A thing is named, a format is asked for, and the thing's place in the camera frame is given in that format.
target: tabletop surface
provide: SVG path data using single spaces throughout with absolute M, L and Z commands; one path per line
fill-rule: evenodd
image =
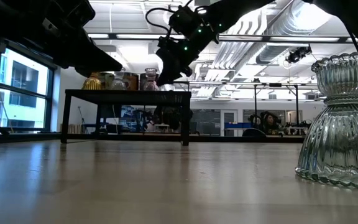
M 295 175 L 301 144 L 0 144 L 0 223 L 358 223 L 358 189 Z

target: black table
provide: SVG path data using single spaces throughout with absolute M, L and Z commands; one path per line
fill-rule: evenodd
M 72 97 L 94 103 L 98 106 L 96 113 L 96 130 L 94 139 L 99 136 L 101 105 L 142 105 L 142 106 L 181 106 L 181 143 L 189 145 L 190 98 L 188 91 L 122 91 L 122 90 L 66 90 L 65 109 L 61 143 L 67 143 L 68 118 Z

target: white wall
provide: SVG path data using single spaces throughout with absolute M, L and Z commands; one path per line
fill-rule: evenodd
M 75 71 L 74 68 L 60 70 L 60 87 L 59 87 L 59 102 L 58 102 L 58 119 L 57 131 L 60 130 L 60 124 L 63 122 L 63 111 L 65 104 L 65 90 L 68 89 L 81 89 L 86 78 Z M 97 106 L 84 100 L 77 98 L 71 99 L 70 118 L 69 124 L 81 124 L 81 116 L 78 107 L 81 107 L 81 112 L 84 117 L 85 123 L 96 122 Z

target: glass vase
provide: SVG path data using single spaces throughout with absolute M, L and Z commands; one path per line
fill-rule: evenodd
M 358 188 L 358 53 L 324 58 L 311 69 L 327 107 L 310 127 L 295 171 Z
M 82 86 L 83 90 L 101 90 L 102 84 L 99 80 L 99 73 L 93 72 Z
M 111 82 L 110 90 L 127 90 L 125 83 L 122 81 L 124 72 L 116 72 L 114 80 Z
M 155 82 L 155 79 L 157 77 L 157 69 L 155 68 L 146 68 L 146 77 L 147 82 L 144 85 L 144 90 L 146 91 L 159 91 L 160 88 L 157 86 L 157 83 Z

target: ceiling light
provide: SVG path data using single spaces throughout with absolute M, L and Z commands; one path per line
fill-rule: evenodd
M 117 34 L 118 39 L 144 39 L 144 40 L 158 40 L 164 34 Z M 182 35 L 173 34 L 170 37 L 175 39 L 184 39 Z
M 252 35 L 227 35 L 227 34 L 221 34 L 221 35 L 219 35 L 219 40 L 252 42 L 252 41 L 261 41 L 262 37 L 252 36 Z
M 89 3 L 91 4 L 138 4 L 140 2 L 144 3 L 154 3 L 154 4 L 161 4 L 161 3 L 167 3 L 167 4 L 180 4 L 180 2 L 177 1 L 169 1 L 169 0 L 115 0 L 115 1 L 103 1 L 103 0 L 89 0 Z
M 266 43 L 268 46 L 273 47 L 308 47 L 309 44 L 299 44 L 299 43 Z
M 337 42 L 339 41 L 339 37 L 271 37 L 270 41 L 275 42 Z
M 223 82 L 189 82 L 189 84 L 222 85 Z
M 351 38 L 348 38 L 346 42 L 353 42 L 353 40 Z
M 109 34 L 88 34 L 88 37 L 92 39 L 108 39 Z

